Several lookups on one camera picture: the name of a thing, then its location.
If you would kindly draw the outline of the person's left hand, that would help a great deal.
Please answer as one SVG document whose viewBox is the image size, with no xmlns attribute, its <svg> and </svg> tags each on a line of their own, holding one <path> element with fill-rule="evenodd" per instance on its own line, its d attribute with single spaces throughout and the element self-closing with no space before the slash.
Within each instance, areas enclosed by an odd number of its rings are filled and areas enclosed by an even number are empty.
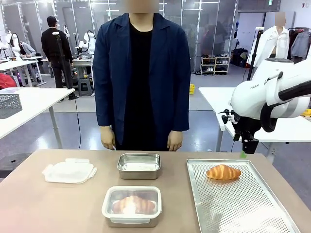
<svg viewBox="0 0 311 233">
<path fill-rule="evenodd" d="M 168 136 L 167 148 L 169 151 L 177 151 L 182 146 L 183 132 L 171 131 Z"/>
</svg>

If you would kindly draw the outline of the person's right hand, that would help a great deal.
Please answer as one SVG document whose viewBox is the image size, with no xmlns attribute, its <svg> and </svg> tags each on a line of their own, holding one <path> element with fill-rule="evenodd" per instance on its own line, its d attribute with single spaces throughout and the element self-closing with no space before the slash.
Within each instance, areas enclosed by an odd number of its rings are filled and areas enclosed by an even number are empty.
<svg viewBox="0 0 311 233">
<path fill-rule="evenodd" d="M 115 149 L 115 135 L 110 126 L 101 126 L 101 142 L 102 145 L 108 150 Z"/>
</svg>

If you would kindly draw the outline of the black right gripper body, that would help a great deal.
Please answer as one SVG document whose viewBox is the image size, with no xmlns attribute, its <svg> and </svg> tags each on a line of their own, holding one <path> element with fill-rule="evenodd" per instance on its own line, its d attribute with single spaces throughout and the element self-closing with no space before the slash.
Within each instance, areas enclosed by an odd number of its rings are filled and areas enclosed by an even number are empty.
<svg viewBox="0 0 311 233">
<path fill-rule="evenodd" d="M 241 138 L 242 150 L 245 153 L 255 153 L 259 141 L 254 138 L 255 132 L 261 129 L 261 123 L 257 119 L 240 117 L 236 124 L 233 124 L 235 134 L 234 141 Z"/>
</svg>

